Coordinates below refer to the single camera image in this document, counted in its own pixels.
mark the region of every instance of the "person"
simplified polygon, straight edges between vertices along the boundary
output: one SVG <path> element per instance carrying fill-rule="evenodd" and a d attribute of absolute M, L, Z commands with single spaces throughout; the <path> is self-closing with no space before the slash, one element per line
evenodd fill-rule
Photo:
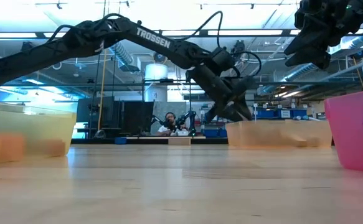
<path fill-rule="evenodd" d="M 172 112 L 166 113 L 165 119 L 169 124 L 176 125 L 176 115 L 174 113 L 172 113 Z M 186 124 L 183 124 L 181 126 L 181 128 L 182 128 L 181 131 L 188 131 L 188 127 L 186 126 Z M 174 131 L 171 131 L 169 128 L 166 128 L 165 126 L 161 126 L 158 129 L 157 135 L 158 136 L 175 136 L 175 135 L 177 135 L 178 131 L 179 130 L 174 132 Z"/>

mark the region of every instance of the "wooden table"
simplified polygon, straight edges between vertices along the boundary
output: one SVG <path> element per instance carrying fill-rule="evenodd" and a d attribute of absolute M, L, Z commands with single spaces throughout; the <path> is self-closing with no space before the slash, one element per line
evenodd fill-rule
<path fill-rule="evenodd" d="M 363 173 L 332 150 L 77 145 L 0 164 L 0 224 L 363 223 Z"/>

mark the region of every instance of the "black robotic arm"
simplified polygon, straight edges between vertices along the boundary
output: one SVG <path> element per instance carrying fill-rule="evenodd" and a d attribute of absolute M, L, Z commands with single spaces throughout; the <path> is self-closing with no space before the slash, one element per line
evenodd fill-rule
<path fill-rule="evenodd" d="M 252 119 L 246 102 L 235 100 L 245 93 L 246 88 L 234 89 L 232 83 L 220 78 L 222 72 L 234 65 L 232 56 L 221 47 L 209 52 L 188 41 L 167 38 L 141 26 L 141 21 L 134 23 L 119 14 L 109 14 L 95 22 L 82 22 L 71 27 L 62 38 L 54 40 L 61 28 L 45 44 L 0 58 L 0 86 L 69 58 L 98 55 L 121 40 L 129 40 L 165 55 L 183 69 L 192 68 L 187 73 L 188 79 L 194 79 L 215 101 L 216 113 L 228 111 L 222 117 L 233 121 Z M 226 110 L 232 104 L 238 106 L 234 110 Z"/>
<path fill-rule="evenodd" d="M 295 14 L 295 26 L 301 32 L 285 49 L 294 54 L 286 66 L 313 63 L 329 66 L 328 47 L 338 45 L 348 33 L 356 33 L 363 23 L 363 0 L 302 0 Z"/>

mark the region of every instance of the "blue container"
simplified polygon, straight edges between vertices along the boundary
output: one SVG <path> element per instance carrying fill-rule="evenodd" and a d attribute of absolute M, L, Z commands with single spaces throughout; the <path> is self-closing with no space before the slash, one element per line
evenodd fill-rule
<path fill-rule="evenodd" d="M 115 138 L 115 144 L 126 144 L 127 138 L 126 137 L 117 137 Z"/>
<path fill-rule="evenodd" d="M 291 116 L 292 118 L 297 117 L 297 116 L 306 116 L 307 115 L 307 110 L 291 110 Z"/>
<path fill-rule="evenodd" d="M 225 129 L 205 129 L 203 135 L 207 138 L 225 138 L 227 131 Z"/>
<path fill-rule="evenodd" d="M 275 114 L 273 110 L 258 110 L 257 118 L 274 118 Z"/>

